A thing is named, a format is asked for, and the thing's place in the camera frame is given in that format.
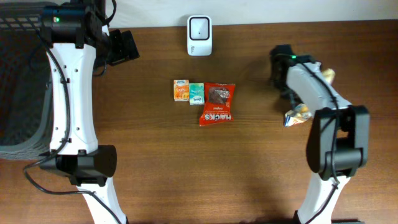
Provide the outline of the orange tissue pack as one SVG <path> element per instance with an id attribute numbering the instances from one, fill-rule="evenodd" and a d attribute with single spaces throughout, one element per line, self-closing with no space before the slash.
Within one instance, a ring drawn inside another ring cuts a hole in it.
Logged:
<path id="1" fill-rule="evenodd" d="M 189 80 L 174 80 L 174 101 L 188 101 Z"/>

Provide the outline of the red Hacks candy bag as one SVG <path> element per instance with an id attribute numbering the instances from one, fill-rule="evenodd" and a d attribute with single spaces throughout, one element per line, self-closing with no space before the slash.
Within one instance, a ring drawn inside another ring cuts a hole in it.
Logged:
<path id="1" fill-rule="evenodd" d="M 233 121 L 231 105 L 235 84 L 205 83 L 205 105 L 199 125 L 208 126 Z"/>

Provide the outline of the green tissue pack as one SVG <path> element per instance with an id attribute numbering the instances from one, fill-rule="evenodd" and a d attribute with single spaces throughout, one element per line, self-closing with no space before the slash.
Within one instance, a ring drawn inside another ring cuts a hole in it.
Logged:
<path id="1" fill-rule="evenodd" d="M 205 104 L 205 85 L 204 83 L 189 84 L 189 103 L 190 105 Z"/>

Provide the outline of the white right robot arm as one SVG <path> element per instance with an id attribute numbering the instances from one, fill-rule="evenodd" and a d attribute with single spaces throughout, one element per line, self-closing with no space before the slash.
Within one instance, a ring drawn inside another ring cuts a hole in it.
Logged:
<path id="1" fill-rule="evenodd" d="M 312 174 L 292 223 L 332 223 L 343 188 L 368 161 L 369 111 L 344 99 L 311 55 L 297 55 L 282 44 L 269 56 L 271 80 L 281 96 L 291 104 L 303 103 L 313 117 L 306 146 Z"/>

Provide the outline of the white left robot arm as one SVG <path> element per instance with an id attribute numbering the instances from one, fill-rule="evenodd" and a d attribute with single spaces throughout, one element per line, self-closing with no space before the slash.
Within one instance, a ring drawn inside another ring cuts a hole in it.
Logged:
<path id="1" fill-rule="evenodd" d="M 68 1 L 47 6 L 39 38 L 52 72 L 53 131 L 39 167 L 66 177 L 82 195 L 95 223 L 127 223 L 113 177 L 117 152 L 100 145 L 93 122 L 92 81 L 97 68 L 137 59 L 129 31 L 109 30 L 104 1 Z"/>

